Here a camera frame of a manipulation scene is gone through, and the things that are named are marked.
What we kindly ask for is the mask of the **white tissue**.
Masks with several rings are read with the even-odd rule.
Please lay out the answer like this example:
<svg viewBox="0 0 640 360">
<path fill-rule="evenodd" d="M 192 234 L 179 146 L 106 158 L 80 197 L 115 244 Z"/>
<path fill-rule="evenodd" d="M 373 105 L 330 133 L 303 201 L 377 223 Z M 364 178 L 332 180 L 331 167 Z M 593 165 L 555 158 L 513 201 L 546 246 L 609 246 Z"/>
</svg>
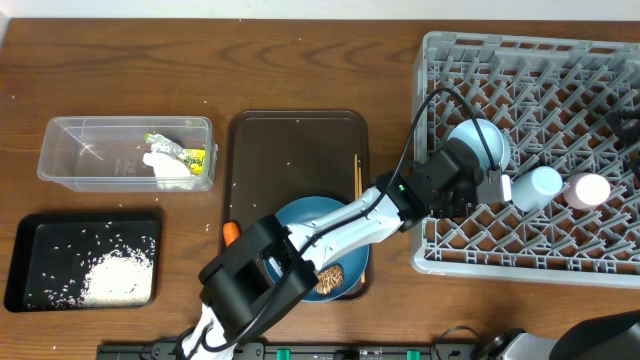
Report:
<svg viewBox="0 0 640 360">
<path fill-rule="evenodd" d="M 153 168 L 160 191 L 191 191 L 195 187 L 194 175 L 180 160 L 157 152 L 143 155 L 145 165 Z"/>
</svg>

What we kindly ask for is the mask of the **white rice grains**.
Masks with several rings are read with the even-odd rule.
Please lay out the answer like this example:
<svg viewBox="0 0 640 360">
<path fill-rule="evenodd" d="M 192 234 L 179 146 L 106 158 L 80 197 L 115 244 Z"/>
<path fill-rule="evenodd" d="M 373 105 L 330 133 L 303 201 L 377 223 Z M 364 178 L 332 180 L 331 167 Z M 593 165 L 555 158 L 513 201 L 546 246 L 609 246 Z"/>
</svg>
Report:
<svg viewBox="0 0 640 360">
<path fill-rule="evenodd" d="M 29 311 L 140 307 L 154 292 L 154 221 L 37 228 L 23 306 Z"/>
</svg>

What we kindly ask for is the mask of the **brown mushroom piece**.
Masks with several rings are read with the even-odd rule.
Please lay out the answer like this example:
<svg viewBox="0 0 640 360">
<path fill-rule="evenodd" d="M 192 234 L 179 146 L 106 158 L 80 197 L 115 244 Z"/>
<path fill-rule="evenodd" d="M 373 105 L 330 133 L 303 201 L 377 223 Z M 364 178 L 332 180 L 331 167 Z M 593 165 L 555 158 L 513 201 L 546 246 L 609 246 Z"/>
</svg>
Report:
<svg viewBox="0 0 640 360">
<path fill-rule="evenodd" d="M 329 295 L 343 284 L 344 270 L 341 265 L 336 264 L 321 271 L 317 278 L 318 283 L 315 286 L 315 291 L 320 295 Z"/>
</svg>

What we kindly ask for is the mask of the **orange carrot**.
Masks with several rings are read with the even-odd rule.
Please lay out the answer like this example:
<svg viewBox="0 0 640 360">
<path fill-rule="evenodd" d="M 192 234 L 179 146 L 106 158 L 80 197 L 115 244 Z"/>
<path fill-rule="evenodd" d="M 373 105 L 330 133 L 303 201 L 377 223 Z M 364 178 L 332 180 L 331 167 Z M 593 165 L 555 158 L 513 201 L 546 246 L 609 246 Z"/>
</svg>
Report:
<svg viewBox="0 0 640 360">
<path fill-rule="evenodd" d="M 223 225 L 222 235 L 225 246 L 229 247 L 236 239 L 240 237 L 241 230 L 236 222 L 230 221 Z"/>
</svg>

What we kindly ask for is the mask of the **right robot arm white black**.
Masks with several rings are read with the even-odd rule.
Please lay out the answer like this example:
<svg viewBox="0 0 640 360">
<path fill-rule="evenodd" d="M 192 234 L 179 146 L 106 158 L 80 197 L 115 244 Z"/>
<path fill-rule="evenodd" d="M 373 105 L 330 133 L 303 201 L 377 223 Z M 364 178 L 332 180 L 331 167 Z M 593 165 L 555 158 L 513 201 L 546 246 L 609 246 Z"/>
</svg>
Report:
<svg viewBox="0 0 640 360">
<path fill-rule="evenodd" d="M 516 208 L 530 212 L 550 203 L 559 183 L 551 174 L 533 170 L 511 186 Z M 568 178 L 562 196 L 569 207 L 587 211 L 605 204 L 613 194 L 602 175 L 577 173 Z M 637 359 L 639 357 L 639 313 L 637 311 L 583 321 L 557 341 L 511 329 L 482 348 L 474 359 Z"/>
</svg>

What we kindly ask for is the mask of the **dark blue plate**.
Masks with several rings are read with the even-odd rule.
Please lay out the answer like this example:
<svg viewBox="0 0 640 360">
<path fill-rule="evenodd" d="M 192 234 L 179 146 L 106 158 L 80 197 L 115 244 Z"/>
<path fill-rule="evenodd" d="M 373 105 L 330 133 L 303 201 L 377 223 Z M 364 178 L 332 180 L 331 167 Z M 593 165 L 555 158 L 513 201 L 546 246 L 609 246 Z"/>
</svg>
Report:
<svg viewBox="0 0 640 360">
<path fill-rule="evenodd" d="M 276 212 L 276 217 L 282 225 L 303 223 L 322 217 L 343 206 L 342 202 L 329 197 L 310 196 L 285 205 Z M 368 266 L 369 255 L 370 248 L 361 247 L 331 263 L 331 266 L 339 265 L 342 268 L 344 274 L 342 284 L 332 289 L 328 294 L 319 294 L 312 290 L 304 298 L 304 302 L 320 303 L 356 299 L 358 297 L 356 291 L 366 289 L 361 278 Z"/>
</svg>

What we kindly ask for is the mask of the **yellow silver snack wrapper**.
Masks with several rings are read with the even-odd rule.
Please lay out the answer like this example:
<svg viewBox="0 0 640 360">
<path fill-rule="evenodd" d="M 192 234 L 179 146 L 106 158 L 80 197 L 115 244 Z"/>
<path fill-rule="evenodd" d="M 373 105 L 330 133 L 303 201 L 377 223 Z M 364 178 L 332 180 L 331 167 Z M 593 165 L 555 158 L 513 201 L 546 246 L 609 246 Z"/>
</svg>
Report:
<svg viewBox="0 0 640 360">
<path fill-rule="evenodd" d="M 206 151 L 204 149 L 183 148 L 178 143 L 161 134 L 147 133 L 145 135 L 145 142 L 150 146 L 150 151 L 147 153 L 163 153 L 178 159 L 189 168 L 194 176 L 203 173 L 204 160 L 206 158 Z"/>
</svg>

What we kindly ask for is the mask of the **wooden chopstick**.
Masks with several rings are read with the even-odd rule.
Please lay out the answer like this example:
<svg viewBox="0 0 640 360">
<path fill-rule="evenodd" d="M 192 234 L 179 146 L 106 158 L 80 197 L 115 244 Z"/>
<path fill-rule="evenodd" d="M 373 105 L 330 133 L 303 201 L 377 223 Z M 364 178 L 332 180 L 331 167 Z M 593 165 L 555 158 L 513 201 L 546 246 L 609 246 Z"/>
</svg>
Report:
<svg viewBox="0 0 640 360">
<path fill-rule="evenodd" d="M 357 172 L 357 181 L 356 181 L 356 185 L 358 186 L 357 195 L 358 195 L 358 198 L 360 198 L 362 196 L 362 194 L 363 194 L 362 168 L 360 166 L 358 166 L 357 171 L 358 171 Z M 366 282 L 365 271 L 366 271 L 366 265 L 365 265 L 365 270 L 363 271 L 363 273 L 361 274 L 361 277 L 360 277 L 360 283 L 362 285 L 364 285 L 365 282 Z"/>
<path fill-rule="evenodd" d="M 360 166 L 360 162 L 359 162 L 358 154 L 356 153 L 354 154 L 354 199 L 355 200 L 359 199 L 357 195 L 358 186 L 356 185 L 358 166 Z"/>
</svg>

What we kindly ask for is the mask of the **light blue plastic cup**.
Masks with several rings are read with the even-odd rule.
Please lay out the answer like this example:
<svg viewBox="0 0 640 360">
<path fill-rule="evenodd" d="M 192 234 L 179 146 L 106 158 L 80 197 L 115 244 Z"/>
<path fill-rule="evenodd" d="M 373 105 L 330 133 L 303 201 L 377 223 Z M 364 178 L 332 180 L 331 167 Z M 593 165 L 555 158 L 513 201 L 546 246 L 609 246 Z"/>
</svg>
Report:
<svg viewBox="0 0 640 360">
<path fill-rule="evenodd" d="M 560 192 L 561 175 L 552 167 L 540 166 L 516 179 L 512 186 L 512 203 L 524 212 L 543 208 Z"/>
</svg>

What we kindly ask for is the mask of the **light blue small bowl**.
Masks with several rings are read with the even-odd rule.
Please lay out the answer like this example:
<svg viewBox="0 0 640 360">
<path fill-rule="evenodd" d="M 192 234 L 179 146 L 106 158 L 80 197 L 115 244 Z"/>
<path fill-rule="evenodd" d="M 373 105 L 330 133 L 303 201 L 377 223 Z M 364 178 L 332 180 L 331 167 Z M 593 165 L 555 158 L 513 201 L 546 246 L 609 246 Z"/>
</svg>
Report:
<svg viewBox="0 0 640 360">
<path fill-rule="evenodd" d="M 485 119 L 475 120 L 484 136 L 485 142 L 490 150 L 494 164 L 505 171 L 511 156 L 511 147 L 506 136 L 492 122 Z M 480 140 L 479 134 L 474 126 L 474 120 L 466 120 L 448 132 L 445 139 L 459 139 L 467 144 L 477 155 L 480 165 L 484 169 L 490 167 L 489 157 Z"/>
</svg>

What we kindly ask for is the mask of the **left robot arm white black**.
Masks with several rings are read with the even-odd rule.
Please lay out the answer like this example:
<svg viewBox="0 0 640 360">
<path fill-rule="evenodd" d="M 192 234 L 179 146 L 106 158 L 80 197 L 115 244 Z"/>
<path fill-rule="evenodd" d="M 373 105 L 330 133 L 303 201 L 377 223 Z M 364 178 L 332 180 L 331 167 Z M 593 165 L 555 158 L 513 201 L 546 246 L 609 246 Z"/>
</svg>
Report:
<svg viewBox="0 0 640 360">
<path fill-rule="evenodd" d="M 446 141 L 423 163 L 380 175 L 354 202 L 320 218 L 283 225 L 259 219 L 199 273 L 202 315 L 177 339 L 179 359 L 230 359 L 236 346 L 279 322 L 345 254 L 405 232 L 426 217 L 469 216 L 486 177 L 472 147 Z"/>
</svg>

